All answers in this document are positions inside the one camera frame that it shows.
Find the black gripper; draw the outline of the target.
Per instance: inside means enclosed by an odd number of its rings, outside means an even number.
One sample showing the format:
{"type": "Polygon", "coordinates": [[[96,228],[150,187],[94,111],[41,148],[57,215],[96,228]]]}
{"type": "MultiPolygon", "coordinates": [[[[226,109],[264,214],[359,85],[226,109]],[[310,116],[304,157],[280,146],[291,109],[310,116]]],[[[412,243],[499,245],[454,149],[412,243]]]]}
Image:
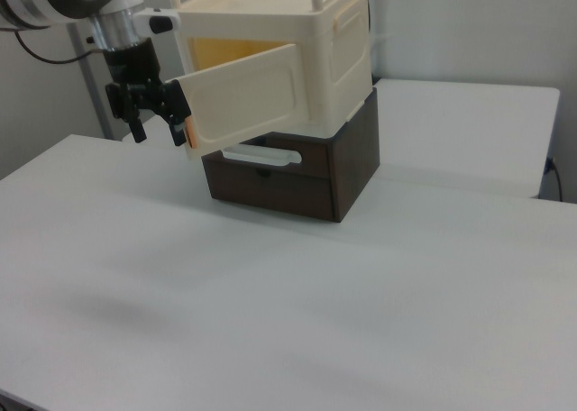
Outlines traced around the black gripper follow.
{"type": "Polygon", "coordinates": [[[103,55],[114,81],[105,86],[113,117],[128,124],[134,141],[141,143],[147,139],[147,135],[128,85],[144,85],[150,81],[153,83],[151,110],[168,125],[174,145],[183,145],[187,140],[185,120],[190,116],[188,101],[177,80],[161,83],[160,63],[152,40],[147,38],[121,50],[104,50],[103,55]]]}

